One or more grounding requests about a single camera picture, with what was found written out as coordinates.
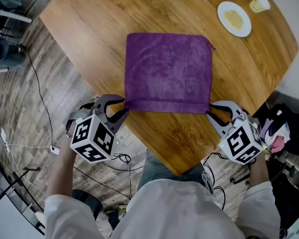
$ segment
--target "wood grain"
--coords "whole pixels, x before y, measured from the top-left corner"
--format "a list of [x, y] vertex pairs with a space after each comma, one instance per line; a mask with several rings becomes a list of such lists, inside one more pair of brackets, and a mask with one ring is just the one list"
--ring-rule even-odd
[[[225, 0], [52, 0], [41, 19], [100, 95], [124, 96], [126, 36], [132, 32], [201, 34], [216, 47], [210, 101], [233, 100], [253, 114], [294, 59], [298, 45], [281, 12], [253, 13], [251, 0], [231, 0], [249, 15], [246, 38], [217, 17]], [[205, 115], [131, 112], [130, 130], [175, 174], [212, 152], [220, 137]]]

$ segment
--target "food on plate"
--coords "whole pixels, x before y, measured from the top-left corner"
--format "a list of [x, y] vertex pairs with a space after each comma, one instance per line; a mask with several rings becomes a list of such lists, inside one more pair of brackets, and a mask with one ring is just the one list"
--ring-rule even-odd
[[237, 30], [242, 29], [244, 21], [243, 18], [235, 10], [227, 10], [224, 12], [225, 19]]

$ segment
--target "paper cup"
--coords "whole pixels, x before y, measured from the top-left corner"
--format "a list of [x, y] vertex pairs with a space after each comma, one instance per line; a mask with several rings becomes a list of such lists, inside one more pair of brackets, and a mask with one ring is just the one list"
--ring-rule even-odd
[[252, 0], [249, 6], [251, 10], [256, 13], [270, 9], [270, 3], [268, 2], [268, 0]]

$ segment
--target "purple towel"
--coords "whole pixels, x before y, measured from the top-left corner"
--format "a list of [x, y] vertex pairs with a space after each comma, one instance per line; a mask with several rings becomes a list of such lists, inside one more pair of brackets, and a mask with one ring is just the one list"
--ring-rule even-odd
[[127, 37], [125, 107], [204, 114], [209, 110], [212, 45], [200, 35], [132, 33]]

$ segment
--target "white cable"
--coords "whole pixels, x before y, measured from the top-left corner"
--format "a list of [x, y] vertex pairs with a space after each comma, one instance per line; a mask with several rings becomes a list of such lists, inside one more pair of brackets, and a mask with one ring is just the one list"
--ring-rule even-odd
[[24, 144], [8, 144], [7, 143], [7, 145], [8, 146], [12, 146], [12, 145], [14, 145], [14, 146], [23, 146], [23, 147], [28, 147], [28, 148], [50, 148], [50, 146], [28, 146], [28, 145], [24, 145]]
[[0, 158], [0, 162], [1, 162], [2, 165], [4, 165], [4, 167], [5, 167], [10, 173], [13, 173], [13, 172], [14, 172], [14, 169], [13, 169], [13, 166], [12, 166], [11, 163], [10, 163], [10, 165], [11, 165], [12, 171], [11, 171], [9, 168], [7, 168], [7, 166], [4, 164], [4, 162], [1, 160], [1, 158]]
[[[22, 173], [21, 173], [20, 170], [19, 170], [18, 165], [16, 164], [16, 162], [15, 162], [15, 160], [14, 160], [14, 158], [13, 158], [13, 153], [12, 153], [11, 150], [10, 150], [10, 152], [11, 152], [12, 159], [13, 159], [13, 161], [14, 161], [14, 163], [15, 163], [17, 169], [18, 169], [19, 174], [22, 175]], [[24, 178], [28, 183], [30, 183], [31, 185], [33, 185], [34, 187], [36, 187], [39, 191], [41, 191], [41, 193], [45, 196], [45, 193], [44, 193], [38, 186], [36, 186], [36, 185], [34, 185], [32, 182], [30, 182], [25, 176], [24, 176], [23, 178]]]
[[[29, 148], [50, 148], [50, 146], [33, 146], [33, 147], [32, 147], [32, 146], [28, 146], [28, 145], [24, 145], [24, 144], [8, 144], [8, 143], [6, 143], [6, 142], [3, 140], [3, 138], [2, 138], [1, 135], [0, 135], [0, 137], [1, 137], [2, 141], [3, 141], [3, 143], [6, 144], [8, 147], [9, 147], [10, 145], [14, 145], [14, 146], [19, 145], [19, 146], [24, 146], [24, 147], [29, 147]], [[6, 157], [7, 157], [7, 159], [9, 160], [9, 163], [10, 163], [10, 165], [11, 165], [12, 171], [11, 171], [9, 168], [6, 167], [6, 165], [3, 163], [3, 161], [2, 161], [1, 159], [0, 159], [0, 161], [1, 161], [1, 163], [5, 166], [5, 168], [6, 168], [10, 173], [13, 173], [13, 172], [14, 172], [14, 167], [13, 167], [12, 162], [11, 162], [10, 159], [9, 159], [9, 155], [6, 153], [5, 150], [4, 150], [4, 153], [6, 154]], [[20, 172], [20, 169], [19, 169], [18, 165], [16, 164], [16, 162], [15, 162], [15, 160], [14, 160], [13, 153], [12, 153], [11, 149], [10, 149], [10, 153], [11, 153], [12, 159], [13, 159], [13, 161], [14, 161], [14, 163], [15, 163], [17, 169], [18, 169], [19, 174], [22, 175], [22, 173]], [[45, 193], [44, 193], [38, 186], [36, 186], [36, 185], [34, 185], [32, 182], [30, 182], [25, 176], [24, 176], [23, 178], [24, 178], [28, 183], [30, 183], [31, 185], [33, 185], [34, 187], [36, 187], [36, 188], [37, 188], [37, 189], [38, 189], [38, 190], [45, 196]]]

